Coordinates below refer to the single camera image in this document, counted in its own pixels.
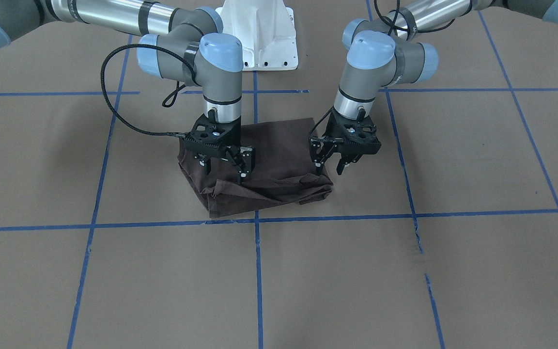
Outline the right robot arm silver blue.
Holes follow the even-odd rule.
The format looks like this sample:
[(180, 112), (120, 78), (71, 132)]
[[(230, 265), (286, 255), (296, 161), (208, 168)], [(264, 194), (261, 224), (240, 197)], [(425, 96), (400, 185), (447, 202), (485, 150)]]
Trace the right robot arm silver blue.
[(49, 23), (82, 23), (138, 38), (137, 43), (109, 53), (100, 71), (106, 95), (106, 68), (118, 53), (132, 49), (139, 68), (153, 77), (198, 87), (203, 111), (188, 132), (151, 132), (124, 121), (150, 136), (179, 138), (206, 174), (214, 159), (228, 162), (243, 180), (254, 170), (255, 150), (241, 142), (241, 42), (223, 29), (212, 7), (184, 9), (151, 0), (0, 0), (0, 49)]

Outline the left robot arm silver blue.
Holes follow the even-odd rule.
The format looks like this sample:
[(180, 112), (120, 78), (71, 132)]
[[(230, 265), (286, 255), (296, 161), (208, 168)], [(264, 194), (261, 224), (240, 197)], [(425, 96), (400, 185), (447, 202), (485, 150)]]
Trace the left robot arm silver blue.
[(309, 135), (317, 174), (334, 153), (341, 155), (339, 175), (363, 155), (378, 153), (381, 143), (370, 112), (380, 88), (425, 81), (436, 73), (436, 49), (414, 42), (415, 36), (443, 30), (456, 18), (487, 7), (558, 23), (558, 0), (417, 0), (373, 20), (352, 20), (342, 34), (347, 63), (334, 104), (324, 115), (325, 132)]

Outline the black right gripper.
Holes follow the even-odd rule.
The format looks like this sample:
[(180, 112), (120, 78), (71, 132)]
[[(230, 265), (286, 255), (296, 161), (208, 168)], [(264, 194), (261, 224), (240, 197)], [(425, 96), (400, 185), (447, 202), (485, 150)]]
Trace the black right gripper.
[(184, 149), (197, 153), (196, 159), (211, 172), (211, 158), (226, 159), (239, 172), (237, 183), (242, 184), (255, 168), (255, 148), (241, 146), (241, 119), (215, 122), (202, 114), (194, 128), (184, 137)]

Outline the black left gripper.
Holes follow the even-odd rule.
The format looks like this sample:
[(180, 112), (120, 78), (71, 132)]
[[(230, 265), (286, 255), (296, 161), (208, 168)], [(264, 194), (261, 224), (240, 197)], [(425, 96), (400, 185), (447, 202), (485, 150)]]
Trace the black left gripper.
[[(331, 109), (325, 136), (336, 143), (336, 152), (341, 153), (341, 159), (336, 172), (342, 175), (345, 168), (351, 163), (356, 163), (362, 155), (374, 155), (381, 148), (381, 142), (376, 136), (377, 127), (372, 119), (366, 115), (365, 109), (358, 109), (356, 119), (343, 117), (335, 109)], [(312, 143), (311, 160), (316, 165), (316, 174), (323, 173), (324, 163), (334, 153), (332, 143)]]

